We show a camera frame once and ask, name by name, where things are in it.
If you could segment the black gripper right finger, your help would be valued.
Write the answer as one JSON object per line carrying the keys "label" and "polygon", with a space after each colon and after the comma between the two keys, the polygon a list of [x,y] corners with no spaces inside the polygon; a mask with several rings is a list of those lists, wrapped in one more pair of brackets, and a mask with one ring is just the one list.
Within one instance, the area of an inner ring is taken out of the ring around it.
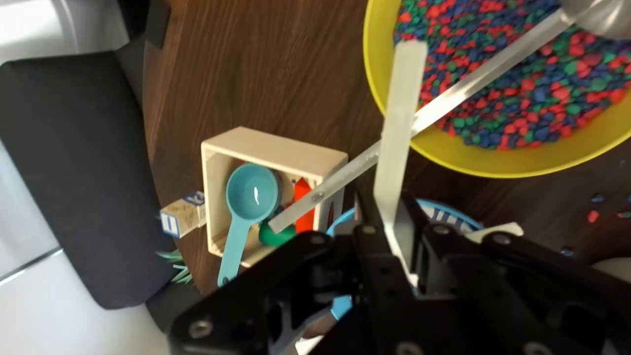
{"label": "black gripper right finger", "polygon": [[410,273],[420,301],[439,317],[424,317],[424,336],[455,355],[560,355],[556,332],[544,326],[505,271],[453,226],[432,222],[406,202],[414,242]]}

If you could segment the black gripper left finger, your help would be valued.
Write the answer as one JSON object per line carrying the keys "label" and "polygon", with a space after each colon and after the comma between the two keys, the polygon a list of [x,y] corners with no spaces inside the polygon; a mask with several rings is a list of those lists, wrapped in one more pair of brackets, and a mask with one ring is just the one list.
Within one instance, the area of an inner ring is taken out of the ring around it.
{"label": "black gripper left finger", "polygon": [[355,200],[359,226],[353,230],[359,273],[361,315],[368,350],[374,355],[426,355],[414,330],[414,297],[402,263],[390,253],[376,204],[368,194]]}

